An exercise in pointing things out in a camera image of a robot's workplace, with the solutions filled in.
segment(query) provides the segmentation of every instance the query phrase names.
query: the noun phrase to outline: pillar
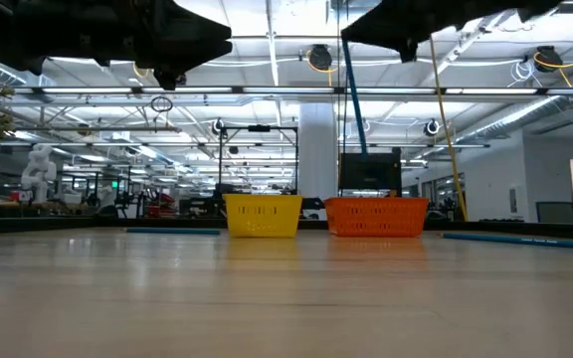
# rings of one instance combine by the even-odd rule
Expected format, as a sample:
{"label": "pillar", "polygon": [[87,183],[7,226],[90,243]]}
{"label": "pillar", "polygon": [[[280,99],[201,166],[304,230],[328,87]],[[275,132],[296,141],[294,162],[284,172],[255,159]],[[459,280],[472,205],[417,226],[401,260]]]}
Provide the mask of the pillar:
{"label": "pillar", "polygon": [[[337,196],[337,129],[332,103],[299,106],[299,192],[321,200]],[[326,213],[316,213],[320,220]]]}

